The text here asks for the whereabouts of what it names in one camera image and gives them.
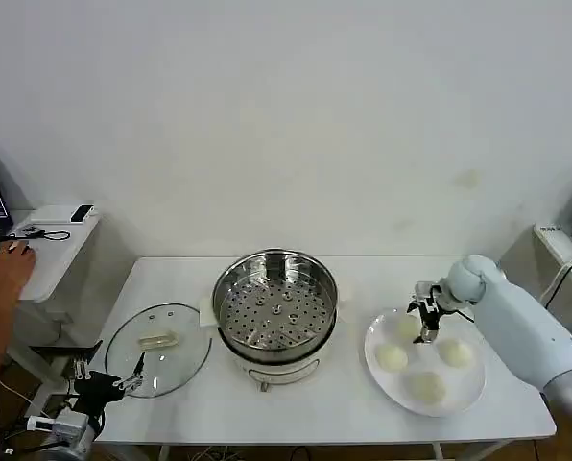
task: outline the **stainless steel steamer basket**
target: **stainless steel steamer basket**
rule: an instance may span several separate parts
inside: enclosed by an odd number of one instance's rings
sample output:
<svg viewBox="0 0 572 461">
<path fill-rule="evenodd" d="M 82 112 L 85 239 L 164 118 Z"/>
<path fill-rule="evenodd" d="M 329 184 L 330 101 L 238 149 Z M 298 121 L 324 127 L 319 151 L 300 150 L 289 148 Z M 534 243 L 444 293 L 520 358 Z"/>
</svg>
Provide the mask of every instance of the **stainless steel steamer basket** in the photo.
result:
<svg viewBox="0 0 572 461">
<path fill-rule="evenodd" d="M 289 250 L 245 256 L 216 282 L 213 311 L 226 345 L 243 358 L 283 365 L 319 349 L 335 327 L 337 285 L 315 258 Z"/>
</svg>

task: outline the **white device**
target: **white device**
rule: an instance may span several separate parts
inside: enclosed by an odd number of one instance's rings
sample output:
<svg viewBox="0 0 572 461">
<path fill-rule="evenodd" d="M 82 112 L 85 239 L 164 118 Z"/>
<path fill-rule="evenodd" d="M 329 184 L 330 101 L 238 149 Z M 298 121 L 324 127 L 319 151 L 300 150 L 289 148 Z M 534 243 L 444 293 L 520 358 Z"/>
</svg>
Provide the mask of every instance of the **white device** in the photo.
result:
<svg viewBox="0 0 572 461">
<path fill-rule="evenodd" d="M 33 211 L 33 224 L 83 224 L 95 213 L 93 204 L 45 205 Z"/>
<path fill-rule="evenodd" d="M 417 342 L 432 342 L 441 316 L 469 307 L 510 371 L 572 414 L 572 335 L 493 261 L 470 255 L 453 264 L 447 278 L 417 283 L 416 293 L 410 307 L 420 310 Z"/>
</svg>

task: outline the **human hand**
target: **human hand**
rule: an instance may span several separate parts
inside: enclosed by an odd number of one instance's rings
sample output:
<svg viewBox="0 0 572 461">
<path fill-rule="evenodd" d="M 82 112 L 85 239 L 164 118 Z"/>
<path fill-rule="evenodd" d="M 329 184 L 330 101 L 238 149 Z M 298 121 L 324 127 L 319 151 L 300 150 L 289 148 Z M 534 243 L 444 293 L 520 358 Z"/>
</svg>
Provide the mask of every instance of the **human hand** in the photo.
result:
<svg viewBox="0 0 572 461">
<path fill-rule="evenodd" d="M 14 297 L 17 301 L 35 268 L 36 254 L 27 242 L 0 244 L 0 297 Z"/>
</svg>

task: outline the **person's arm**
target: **person's arm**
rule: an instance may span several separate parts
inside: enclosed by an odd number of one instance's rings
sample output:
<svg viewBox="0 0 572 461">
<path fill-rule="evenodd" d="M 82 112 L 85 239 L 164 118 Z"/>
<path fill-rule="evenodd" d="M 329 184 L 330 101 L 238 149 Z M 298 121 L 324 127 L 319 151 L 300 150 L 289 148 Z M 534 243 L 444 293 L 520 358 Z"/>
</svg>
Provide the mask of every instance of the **person's arm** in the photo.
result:
<svg viewBox="0 0 572 461">
<path fill-rule="evenodd" d="M 25 242 L 9 251 L 11 245 L 0 245 L 0 364 L 11 340 L 15 306 L 36 262 L 35 251 Z"/>
</svg>

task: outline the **floor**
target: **floor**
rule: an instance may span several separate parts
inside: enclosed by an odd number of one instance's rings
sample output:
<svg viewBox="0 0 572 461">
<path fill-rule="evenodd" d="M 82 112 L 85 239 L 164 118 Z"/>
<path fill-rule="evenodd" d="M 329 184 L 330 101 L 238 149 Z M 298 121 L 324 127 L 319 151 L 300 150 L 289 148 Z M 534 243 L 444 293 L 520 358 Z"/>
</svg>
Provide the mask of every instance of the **floor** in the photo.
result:
<svg viewBox="0 0 572 461">
<path fill-rule="evenodd" d="M 0 379 L 27 397 L 31 397 L 38 386 L 36 379 L 21 369 L 15 363 L 3 367 L 0 371 Z M 0 452 L 2 452 L 2 438 L 5 435 L 13 435 L 7 440 L 6 447 L 13 449 L 26 449 L 41 443 L 44 435 L 39 432 L 23 432 L 21 425 L 15 426 L 14 422 L 19 416 L 23 416 L 27 403 L 11 394 L 0 385 Z M 50 401 L 47 405 L 47 413 L 55 412 L 58 407 L 56 401 Z M 551 408 L 557 422 L 558 433 L 555 437 L 546 440 L 518 441 L 509 444 L 492 456 L 489 461 L 572 461 L 572 421 L 563 414 Z M 452 458 L 465 449 L 464 444 L 442 445 L 444 456 Z M 284 461 L 308 461 L 308 453 L 314 461 L 375 461 L 375 460 L 403 460 L 403 459 L 433 459 L 431 446 L 347 446 L 347 447 L 308 447 L 308 451 L 295 447 L 242 447 L 227 448 L 231 461 L 261 461 L 261 460 L 284 460 Z M 173 447 L 170 459 L 185 460 L 193 458 L 196 453 L 203 452 L 207 447 Z M 207 454 L 216 453 L 222 455 L 225 448 L 215 448 L 217 451 L 209 451 Z M 143 450 L 150 455 L 150 459 L 157 460 L 158 447 L 144 447 Z M 99 444 L 95 445 L 90 458 L 92 461 L 108 461 L 112 458 Z"/>
</svg>

